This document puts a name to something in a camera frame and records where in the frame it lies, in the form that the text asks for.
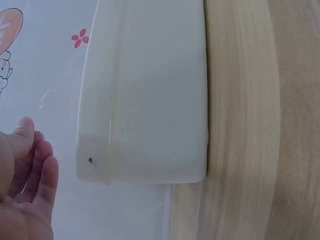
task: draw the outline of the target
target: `finger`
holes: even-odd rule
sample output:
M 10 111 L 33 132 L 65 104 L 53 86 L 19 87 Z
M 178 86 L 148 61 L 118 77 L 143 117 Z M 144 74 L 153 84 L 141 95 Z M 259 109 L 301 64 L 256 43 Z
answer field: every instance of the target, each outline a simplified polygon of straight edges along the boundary
M 31 150 L 34 143 L 35 124 L 30 117 L 23 117 L 18 122 L 18 128 L 6 135 L 6 140 L 11 146 L 14 160 L 20 160 Z
M 38 191 L 32 204 L 51 222 L 58 187 L 59 165 L 54 156 L 48 156 L 43 163 Z
M 35 150 L 39 142 L 45 137 L 40 131 L 34 132 L 34 141 L 31 151 L 20 161 L 17 161 L 14 166 L 14 176 L 8 191 L 8 196 L 15 198 L 24 189 L 27 179 L 30 175 L 32 162 L 35 156 Z
M 32 203 L 38 191 L 38 186 L 43 171 L 44 161 L 47 157 L 54 154 L 51 144 L 47 141 L 41 141 L 35 148 L 32 168 L 27 179 L 23 192 L 15 198 L 17 203 Z

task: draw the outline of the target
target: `cartoon print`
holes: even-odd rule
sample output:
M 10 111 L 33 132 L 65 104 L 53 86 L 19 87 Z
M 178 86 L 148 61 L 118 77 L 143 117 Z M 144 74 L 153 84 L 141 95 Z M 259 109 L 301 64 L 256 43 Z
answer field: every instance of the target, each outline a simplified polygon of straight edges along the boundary
M 0 94 L 8 85 L 8 79 L 13 72 L 8 48 L 17 38 L 22 23 L 23 14 L 19 9 L 10 8 L 0 12 Z
M 13 69 L 10 67 L 10 58 L 11 53 L 7 50 L 0 55 L 0 84 L 2 84 L 0 94 L 2 93 L 2 90 L 8 85 L 8 78 L 11 76 L 13 71 Z

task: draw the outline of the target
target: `white plastic lid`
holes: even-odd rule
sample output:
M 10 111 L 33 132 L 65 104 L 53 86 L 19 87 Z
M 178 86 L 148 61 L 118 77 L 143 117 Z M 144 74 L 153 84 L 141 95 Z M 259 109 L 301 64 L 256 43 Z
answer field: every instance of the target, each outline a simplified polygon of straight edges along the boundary
M 107 2 L 98 3 L 85 60 L 78 177 L 200 181 L 208 143 L 203 2 Z

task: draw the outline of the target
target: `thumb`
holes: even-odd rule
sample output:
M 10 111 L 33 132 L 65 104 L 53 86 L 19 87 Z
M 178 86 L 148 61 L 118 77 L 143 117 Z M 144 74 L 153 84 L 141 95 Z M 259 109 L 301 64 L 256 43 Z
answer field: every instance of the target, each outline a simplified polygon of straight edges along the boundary
M 30 152 L 34 137 L 35 124 L 30 117 L 23 117 L 18 122 L 18 128 L 13 133 L 6 135 L 15 161 L 20 160 Z

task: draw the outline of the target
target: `light wooden table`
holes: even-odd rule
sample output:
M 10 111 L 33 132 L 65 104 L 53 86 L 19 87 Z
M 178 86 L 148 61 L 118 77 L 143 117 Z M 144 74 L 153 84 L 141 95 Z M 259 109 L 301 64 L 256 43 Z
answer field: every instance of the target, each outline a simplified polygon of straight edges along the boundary
M 210 146 L 171 240 L 320 239 L 320 0 L 205 0 Z

